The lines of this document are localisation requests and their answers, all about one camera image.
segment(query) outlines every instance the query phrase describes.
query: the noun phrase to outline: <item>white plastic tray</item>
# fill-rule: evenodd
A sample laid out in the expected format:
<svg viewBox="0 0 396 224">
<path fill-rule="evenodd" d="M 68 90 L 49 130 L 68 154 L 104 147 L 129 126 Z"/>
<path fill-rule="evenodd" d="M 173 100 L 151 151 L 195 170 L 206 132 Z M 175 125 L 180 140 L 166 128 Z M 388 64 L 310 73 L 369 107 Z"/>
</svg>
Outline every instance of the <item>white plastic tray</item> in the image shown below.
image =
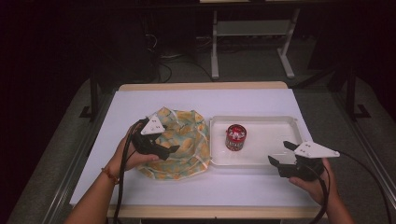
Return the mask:
<svg viewBox="0 0 396 224">
<path fill-rule="evenodd" d="M 247 138 L 240 151 L 225 146 L 226 130 L 232 124 L 247 129 Z M 237 117 L 215 116 L 210 120 L 211 162 L 218 166 L 255 167 L 270 165 L 268 155 L 282 163 L 295 161 L 294 153 L 283 146 L 283 141 L 301 144 L 298 120 L 293 117 Z"/>
</svg>

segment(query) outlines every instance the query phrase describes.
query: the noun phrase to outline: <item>wooden table edge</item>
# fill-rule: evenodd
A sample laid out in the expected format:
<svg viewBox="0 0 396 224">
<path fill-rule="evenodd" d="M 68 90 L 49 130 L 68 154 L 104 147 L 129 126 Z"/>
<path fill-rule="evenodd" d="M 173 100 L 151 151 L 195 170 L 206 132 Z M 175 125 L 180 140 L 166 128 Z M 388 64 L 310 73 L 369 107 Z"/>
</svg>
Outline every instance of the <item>wooden table edge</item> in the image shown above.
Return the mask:
<svg viewBox="0 0 396 224">
<path fill-rule="evenodd" d="M 266 82 L 199 82 L 124 84 L 119 91 L 174 91 L 174 90 L 231 90 L 231 89 L 287 89 L 282 81 Z"/>
<path fill-rule="evenodd" d="M 129 218 L 246 218 L 295 219 L 312 218 L 320 207 L 285 206 L 173 206 L 173 205 L 122 205 L 119 217 Z M 115 205 L 110 205 L 107 215 L 114 215 Z"/>
</svg>

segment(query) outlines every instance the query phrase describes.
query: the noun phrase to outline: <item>person's right hand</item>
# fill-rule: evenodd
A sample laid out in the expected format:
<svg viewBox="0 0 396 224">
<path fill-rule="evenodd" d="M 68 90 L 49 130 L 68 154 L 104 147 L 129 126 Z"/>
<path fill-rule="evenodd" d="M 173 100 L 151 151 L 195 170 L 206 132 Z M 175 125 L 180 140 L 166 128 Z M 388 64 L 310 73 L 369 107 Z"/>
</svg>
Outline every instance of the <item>person's right hand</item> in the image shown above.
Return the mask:
<svg viewBox="0 0 396 224">
<path fill-rule="evenodd" d="M 332 196 L 337 196 L 337 185 L 335 183 L 335 176 L 334 173 L 332 172 L 332 167 L 330 166 L 329 161 L 326 158 L 322 159 L 323 165 L 326 167 L 326 169 L 329 171 L 330 175 L 330 194 L 329 197 Z M 326 183 L 327 188 L 329 187 L 329 176 L 326 171 L 323 172 L 323 174 L 320 175 L 320 178 L 324 180 Z M 291 177 L 289 178 L 289 182 L 292 183 L 293 185 L 306 190 L 311 198 L 317 202 L 318 204 L 323 204 L 324 197 L 323 197 L 323 190 L 321 188 L 321 185 L 318 180 L 314 181 L 303 181 L 302 179 L 298 177 Z"/>
</svg>

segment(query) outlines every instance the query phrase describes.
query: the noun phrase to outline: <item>bracelet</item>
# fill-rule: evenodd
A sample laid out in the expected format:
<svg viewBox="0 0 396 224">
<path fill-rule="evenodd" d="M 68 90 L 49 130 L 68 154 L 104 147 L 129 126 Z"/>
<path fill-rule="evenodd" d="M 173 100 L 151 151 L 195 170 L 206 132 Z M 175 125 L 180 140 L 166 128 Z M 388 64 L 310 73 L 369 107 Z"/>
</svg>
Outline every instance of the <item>bracelet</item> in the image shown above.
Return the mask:
<svg viewBox="0 0 396 224">
<path fill-rule="evenodd" d="M 119 184 L 120 180 L 110 173 L 110 169 L 108 169 L 108 167 L 102 168 L 102 173 L 105 173 L 108 176 L 108 178 L 113 179 L 114 185 Z"/>
</svg>

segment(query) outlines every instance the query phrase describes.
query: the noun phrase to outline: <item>wrist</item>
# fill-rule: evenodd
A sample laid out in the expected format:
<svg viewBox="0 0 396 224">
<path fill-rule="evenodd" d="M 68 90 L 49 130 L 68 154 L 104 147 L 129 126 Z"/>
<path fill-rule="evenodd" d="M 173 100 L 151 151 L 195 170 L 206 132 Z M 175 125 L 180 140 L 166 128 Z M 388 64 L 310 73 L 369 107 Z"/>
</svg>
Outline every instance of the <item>wrist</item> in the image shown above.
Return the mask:
<svg viewBox="0 0 396 224">
<path fill-rule="evenodd" d="M 118 185 L 120 182 L 120 179 L 111 174 L 110 169 L 106 166 L 105 168 L 102 168 L 102 175 L 106 175 L 108 177 L 108 179 L 110 179 L 111 181 L 113 181 L 114 185 Z"/>
<path fill-rule="evenodd" d="M 340 205 L 343 205 L 343 201 L 341 200 L 340 196 L 338 194 L 334 195 L 329 195 L 329 201 L 327 203 L 327 210 L 332 211 L 334 208 L 339 207 Z"/>
<path fill-rule="evenodd" d="M 109 161 L 105 168 L 111 175 L 115 176 L 116 178 L 120 177 L 120 163 Z"/>
</svg>

